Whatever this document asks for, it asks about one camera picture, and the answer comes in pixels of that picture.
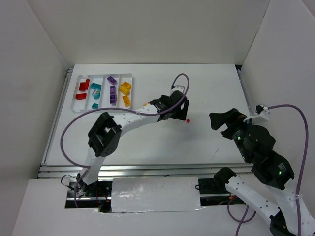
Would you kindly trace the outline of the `teal round printed lego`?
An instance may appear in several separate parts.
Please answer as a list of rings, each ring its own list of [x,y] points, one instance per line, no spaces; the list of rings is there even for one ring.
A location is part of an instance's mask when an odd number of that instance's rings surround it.
[[[92,97],[94,100],[100,99],[101,90],[99,88],[95,88],[92,92]]]

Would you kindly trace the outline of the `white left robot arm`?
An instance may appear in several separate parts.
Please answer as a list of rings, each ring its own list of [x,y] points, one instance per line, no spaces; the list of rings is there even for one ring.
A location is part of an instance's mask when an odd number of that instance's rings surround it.
[[[168,119],[186,120],[189,100],[176,90],[163,95],[131,113],[102,113],[88,132],[89,150],[85,165],[77,175],[78,186],[85,196],[96,193],[98,173],[105,157],[114,153],[120,138],[129,131]]]

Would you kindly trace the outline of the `teal lego brick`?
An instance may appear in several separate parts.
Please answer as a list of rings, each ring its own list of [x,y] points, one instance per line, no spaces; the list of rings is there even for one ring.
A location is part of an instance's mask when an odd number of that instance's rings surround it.
[[[101,84],[92,83],[90,86],[92,89],[101,89]]]

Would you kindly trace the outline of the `yellow round printed lego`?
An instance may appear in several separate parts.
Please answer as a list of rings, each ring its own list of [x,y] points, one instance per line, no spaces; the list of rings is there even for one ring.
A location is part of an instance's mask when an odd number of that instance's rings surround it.
[[[120,88],[119,88],[120,92],[125,95],[125,96],[128,96],[129,93],[130,93],[130,90],[128,87],[126,87],[125,85],[121,85]]]

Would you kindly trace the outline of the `purple rounded lego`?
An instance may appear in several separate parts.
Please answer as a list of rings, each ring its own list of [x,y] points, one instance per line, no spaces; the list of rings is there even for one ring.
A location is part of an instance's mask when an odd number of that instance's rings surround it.
[[[115,106],[117,104],[117,95],[116,94],[111,94],[109,102],[111,105]]]

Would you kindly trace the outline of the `red sloped lego brick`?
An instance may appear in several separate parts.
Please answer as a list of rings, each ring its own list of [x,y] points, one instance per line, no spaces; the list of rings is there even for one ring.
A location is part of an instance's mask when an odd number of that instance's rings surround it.
[[[87,98],[87,94],[86,93],[79,93],[75,95],[75,99],[76,100],[85,100]]]

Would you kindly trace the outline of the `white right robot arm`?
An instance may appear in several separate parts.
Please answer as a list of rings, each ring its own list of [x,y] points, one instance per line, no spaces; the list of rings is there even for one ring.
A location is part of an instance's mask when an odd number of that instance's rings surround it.
[[[209,117],[213,130],[226,125],[222,136],[234,141],[243,160],[252,164],[251,172],[269,189],[276,203],[252,190],[228,167],[214,175],[214,182],[260,215],[272,235],[311,236],[315,233],[315,219],[300,195],[301,178],[296,178],[290,163],[273,150],[276,140],[269,131],[252,123],[255,118],[268,120],[269,110],[258,105],[256,114],[250,117],[235,108],[225,113],[210,113]]]

